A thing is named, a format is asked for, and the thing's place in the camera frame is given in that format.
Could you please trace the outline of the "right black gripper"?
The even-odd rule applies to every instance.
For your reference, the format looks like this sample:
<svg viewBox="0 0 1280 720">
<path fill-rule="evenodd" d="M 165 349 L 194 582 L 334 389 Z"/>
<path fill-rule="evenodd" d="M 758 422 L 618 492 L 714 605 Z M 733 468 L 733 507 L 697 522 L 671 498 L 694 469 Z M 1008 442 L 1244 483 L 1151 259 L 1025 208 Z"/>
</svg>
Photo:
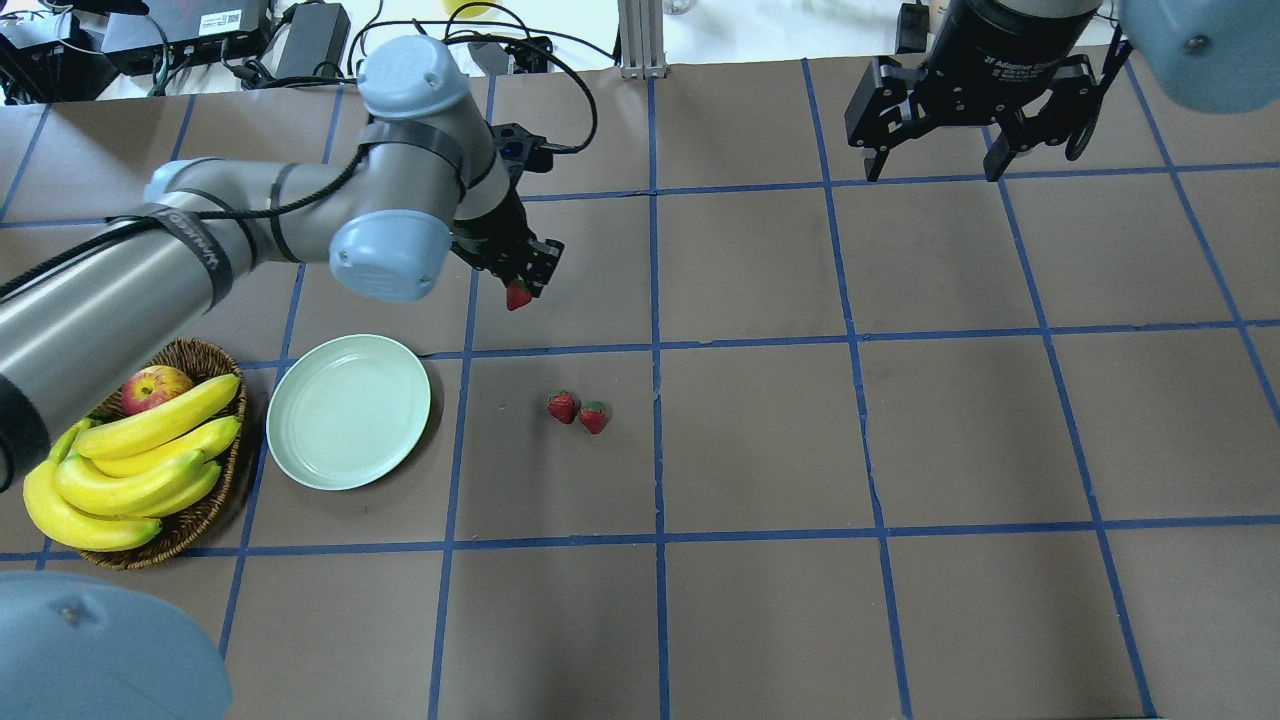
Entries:
<svg viewBox="0 0 1280 720">
<path fill-rule="evenodd" d="M 1100 81 L 1076 41 L 1097 1 L 951 1 L 933 45 L 914 67 L 868 61 L 845 109 L 845 138 L 877 182 L 899 145 L 938 128 L 989 127 L 983 159 L 998 182 L 1021 152 L 1087 149 L 1100 115 Z"/>
</svg>

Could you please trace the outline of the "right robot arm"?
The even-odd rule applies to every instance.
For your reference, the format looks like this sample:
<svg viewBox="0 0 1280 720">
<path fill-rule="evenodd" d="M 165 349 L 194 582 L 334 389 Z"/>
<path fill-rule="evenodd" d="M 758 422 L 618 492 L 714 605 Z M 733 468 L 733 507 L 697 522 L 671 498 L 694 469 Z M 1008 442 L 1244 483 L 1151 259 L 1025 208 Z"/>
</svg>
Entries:
<svg viewBox="0 0 1280 720">
<path fill-rule="evenodd" d="M 881 177 L 899 145 L 945 127 L 998 128 L 983 160 L 998 181 L 1038 146 L 1087 149 L 1111 86 L 1139 53 L 1158 87 L 1204 114 L 1277 99 L 1275 1 L 1119 1 L 1100 67 L 1076 50 L 1097 1 L 951 1 L 923 61 L 870 60 L 845 110 L 849 146 Z"/>
</svg>

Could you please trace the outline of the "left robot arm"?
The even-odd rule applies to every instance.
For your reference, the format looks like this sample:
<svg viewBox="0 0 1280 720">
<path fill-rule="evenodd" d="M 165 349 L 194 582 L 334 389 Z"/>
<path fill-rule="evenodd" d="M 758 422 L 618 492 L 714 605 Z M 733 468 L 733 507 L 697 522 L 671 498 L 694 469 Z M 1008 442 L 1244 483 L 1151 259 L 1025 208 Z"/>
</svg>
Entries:
<svg viewBox="0 0 1280 720">
<path fill-rule="evenodd" d="M 265 261 L 325 263 L 347 288 L 412 302 L 449 252 L 538 296 L 564 250 L 530 229 L 509 151 L 444 42 L 393 38 L 357 78 L 370 115 L 346 167 L 170 161 L 143 205 L 3 288 L 3 486 L 46 459 L 143 361 Z M 233 691 L 172 603 L 56 571 L 3 574 L 5 719 L 220 719 Z"/>
</svg>

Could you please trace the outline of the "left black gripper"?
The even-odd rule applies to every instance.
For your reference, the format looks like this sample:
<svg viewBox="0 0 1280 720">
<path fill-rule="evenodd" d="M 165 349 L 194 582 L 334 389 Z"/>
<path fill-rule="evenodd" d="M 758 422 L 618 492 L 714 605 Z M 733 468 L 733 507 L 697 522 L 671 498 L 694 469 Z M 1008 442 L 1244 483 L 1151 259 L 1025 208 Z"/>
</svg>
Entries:
<svg viewBox="0 0 1280 720">
<path fill-rule="evenodd" d="M 451 251 L 472 269 L 493 274 L 506 288 L 535 300 L 550 283 L 564 245 L 539 237 L 518 192 L 509 190 L 490 211 L 454 223 Z"/>
</svg>

